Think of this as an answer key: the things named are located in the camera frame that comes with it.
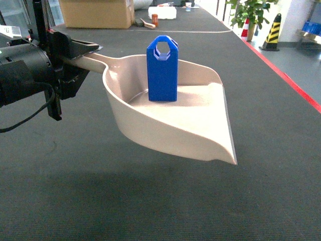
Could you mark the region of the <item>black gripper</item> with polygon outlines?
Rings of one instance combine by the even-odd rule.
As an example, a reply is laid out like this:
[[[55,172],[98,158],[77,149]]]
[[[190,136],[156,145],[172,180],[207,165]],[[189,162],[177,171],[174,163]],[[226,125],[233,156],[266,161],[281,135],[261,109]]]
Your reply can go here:
[[[80,89],[89,71],[63,62],[64,59],[72,60],[84,55],[94,53],[103,46],[86,41],[73,40],[69,35],[54,30],[47,31],[47,55],[54,68],[54,79],[49,81],[53,90],[45,91],[48,101],[51,95],[54,99],[47,110],[51,118],[61,120],[61,100],[72,98]]]

